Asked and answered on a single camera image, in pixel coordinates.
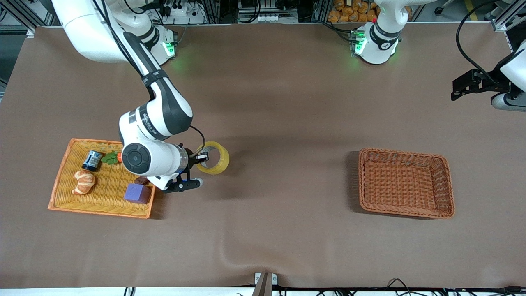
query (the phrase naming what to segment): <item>empty basket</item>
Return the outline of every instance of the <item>empty basket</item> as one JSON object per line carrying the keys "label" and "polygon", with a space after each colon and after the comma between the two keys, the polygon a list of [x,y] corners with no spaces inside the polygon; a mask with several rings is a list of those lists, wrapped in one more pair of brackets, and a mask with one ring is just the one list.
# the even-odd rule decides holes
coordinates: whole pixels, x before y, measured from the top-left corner
{"label": "empty basket", "polygon": [[95,185],[87,194],[74,195],[71,193],[77,185],[73,174],[82,170],[82,164],[90,150],[109,153],[122,149],[121,142],[71,139],[58,169],[47,208],[66,212],[149,218],[155,187],[152,184],[146,185],[151,190],[148,204],[137,204],[125,200],[124,193],[126,193],[128,184],[133,183],[138,176],[128,172],[120,162],[112,165],[101,163],[99,169],[92,172],[95,175]]}
{"label": "empty basket", "polygon": [[358,161],[367,211],[437,219],[455,212],[448,161],[441,155],[365,148]]}

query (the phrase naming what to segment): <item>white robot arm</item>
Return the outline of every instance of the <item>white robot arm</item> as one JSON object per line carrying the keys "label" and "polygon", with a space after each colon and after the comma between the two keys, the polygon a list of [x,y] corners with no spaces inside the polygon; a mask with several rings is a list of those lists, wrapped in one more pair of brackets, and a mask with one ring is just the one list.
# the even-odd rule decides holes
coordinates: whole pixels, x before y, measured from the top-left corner
{"label": "white robot arm", "polygon": [[467,71],[453,81],[451,100],[469,93],[498,92],[491,97],[491,105],[500,110],[526,112],[526,41],[515,53],[501,60],[488,72]]}
{"label": "white robot arm", "polygon": [[[99,62],[130,62],[150,93],[149,102],[119,120],[126,169],[148,177],[162,190],[200,187],[202,180],[191,180],[189,170],[208,160],[207,154],[164,142],[190,127],[192,110],[147,47],[119,26],[103,0],[53,0],[53,4],[66,34],[82,55]],[[185,181],[182,173],[187,174]]]}
{"label": "white robot arm", "polygon": [[409,14],[405,6],[423,5],[435,0],[375,0],[380,6],[376,23],[367,23],[358,30],[364,31],[363,42],[355,44],[355,54],[371,64],[383,64],[395,53],[400,32]]}

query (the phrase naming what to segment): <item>brown tabletop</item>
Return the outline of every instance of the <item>brown tabletop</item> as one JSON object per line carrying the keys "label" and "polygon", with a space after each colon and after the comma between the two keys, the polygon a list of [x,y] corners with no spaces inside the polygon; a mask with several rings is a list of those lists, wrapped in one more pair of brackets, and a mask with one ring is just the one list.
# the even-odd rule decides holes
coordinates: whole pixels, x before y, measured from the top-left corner
{"label": "brown tabletop", "polygon": [[[0,105],[0,287],[244,285],[258,271],[296,287],[524,284],[526,115],[493,109],[489,93],[450,101],[472,68],[456,28],[409,24],[378,66],[321,25],[188,28],[164,69],[231,164],[194,170],[205,185],[157,198],[150,220],[47,210],[68,141],[118,140],[119,117],[148,94],[131,66],[38,28]],[[465,31],[486,69],[509,54],[489,24]],[[456,215],[361,210],[363,147],[444,155]]]}

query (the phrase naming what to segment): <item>yellow wicker basket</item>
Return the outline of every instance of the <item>yellow wicker basket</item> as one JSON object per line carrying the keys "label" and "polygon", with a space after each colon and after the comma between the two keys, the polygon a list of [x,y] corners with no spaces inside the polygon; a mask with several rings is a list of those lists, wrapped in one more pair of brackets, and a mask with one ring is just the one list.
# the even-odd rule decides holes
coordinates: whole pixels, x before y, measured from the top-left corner
{"label": "yellow wicker basket", "polygon": [[71,139],[58,169],[55,185],[49,201],[50,210],[89,213],[99,215],[150,218],[155,187],[148,184],[151,196],[148,204],[137,204],[124,199],[128,184],[136,175],[128,172],[122,163],[108,165],[101,163],[95,175],[95,185],[84,195],[72,194],[77,180],[75,172],[82,170],[82,164],[90,150],[101,153],[122,150],[121,142],[104,140]]}

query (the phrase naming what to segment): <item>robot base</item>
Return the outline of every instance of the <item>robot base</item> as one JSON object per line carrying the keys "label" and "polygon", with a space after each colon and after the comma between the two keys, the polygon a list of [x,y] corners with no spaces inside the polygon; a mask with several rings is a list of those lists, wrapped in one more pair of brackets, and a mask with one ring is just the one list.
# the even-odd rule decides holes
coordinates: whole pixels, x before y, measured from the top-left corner
{"label": "robot base", "polygon": [[387,62],[389,57],[395,53],[395,48],[398,44],[398,40],[390,46],[387,50],[381,50],[378,45],[371,39],[371,28],[373,23],[367,23],[359,27],[358,31],[363,31],[364,36],[360,42],[351,44],[351,48],[354,49],[354,54],[363,58],[364,61],[370,64],[379,65]]}
{"label": "robot base", "polygon": [[175,56],[177,40],[174,31],[161,25],[155,27],[159,30],[159,40],[150,51],[159,65],[162,65]]}

